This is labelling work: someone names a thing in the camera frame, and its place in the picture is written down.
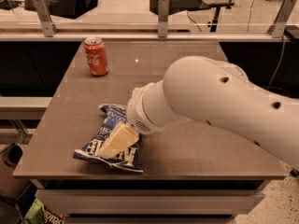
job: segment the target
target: gray table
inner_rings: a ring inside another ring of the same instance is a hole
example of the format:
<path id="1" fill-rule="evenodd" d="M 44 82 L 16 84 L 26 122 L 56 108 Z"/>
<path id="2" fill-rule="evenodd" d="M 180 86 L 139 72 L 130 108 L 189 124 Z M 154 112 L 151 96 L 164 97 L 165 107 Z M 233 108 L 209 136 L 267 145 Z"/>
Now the gray table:
<path id="1" fill-rule="evenodd" d="M 133 88 L 160 80 L 178 58 L 225 60 L 213 41 L 105 42 L 110 72 L 93 77 L 79 48 L 14 172 L 33 180 L 48 208 L 69 217 L 234 217 L 263 199 L 270 180 L 284 178 L 279 160 L 260 147 L 199 122 L 144 136 L 142 175 L 73 159 L 74 150 L 99 131 L 104 120 L 99 104 L 126 105 Z"/>

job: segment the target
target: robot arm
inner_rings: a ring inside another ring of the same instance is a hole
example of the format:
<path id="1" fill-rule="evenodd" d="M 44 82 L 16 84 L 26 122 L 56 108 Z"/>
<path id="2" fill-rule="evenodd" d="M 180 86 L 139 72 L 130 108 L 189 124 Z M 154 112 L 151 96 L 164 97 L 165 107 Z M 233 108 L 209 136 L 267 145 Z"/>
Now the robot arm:
<path id="1" fill-rule="evenodd" d="M 230 63 L 195 56 L 177 60 L 163 80 L 134 90 L 127 118 L 143 134 L 190 119 L 205 122 L 299 169 L 299 101 L 255 86 Z"/>

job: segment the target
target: soda can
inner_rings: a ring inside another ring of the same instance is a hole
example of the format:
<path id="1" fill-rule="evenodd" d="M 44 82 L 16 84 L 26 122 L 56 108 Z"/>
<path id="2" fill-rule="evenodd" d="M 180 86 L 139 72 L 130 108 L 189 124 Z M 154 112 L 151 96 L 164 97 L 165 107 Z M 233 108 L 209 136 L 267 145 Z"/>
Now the soda can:
<path id="1" fill-rule="evenodd" d="M 91 73 L 95 76 L 107 74 L 109 69 L 103 40 L 100 37 L 86 38 L 84 48 Z"/>

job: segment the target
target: floor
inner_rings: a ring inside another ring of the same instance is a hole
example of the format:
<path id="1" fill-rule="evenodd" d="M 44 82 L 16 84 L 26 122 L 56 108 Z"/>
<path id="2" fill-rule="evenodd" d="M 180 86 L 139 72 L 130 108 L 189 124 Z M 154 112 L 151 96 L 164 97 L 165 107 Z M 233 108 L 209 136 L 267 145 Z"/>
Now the floor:
<path id="1" fill-rule="evenodd" d="M 206 3 L 228 0 L 204 0 Z M 273 22 L 282 0 L 234 0 L 232 9 L 221 10 L 217 31 L 220 33 L 264 33 Z M 213 10 L 189 12 L 190 19 L 196 23 L 192 28 L 194 33 L 209 32 L 206 24 L 212 21 Z M 299 2 L 289 18 L 288 23 L 299 23 Z M 19 135 L 11 129 L 0 129 L 0 148 L 17 141 Z M 299 178 L 290 175 L 291 168 L 281 163 L 285 168 L 286 178 L 282 181 L 272 181 L 265 189 L 265 198 L 248 215 L 236 217 L 236 224 L 297 224 L 299 223 Z M 6 211 L 0 206 L 0 223 L 15 223 L 10 209 Z"/>

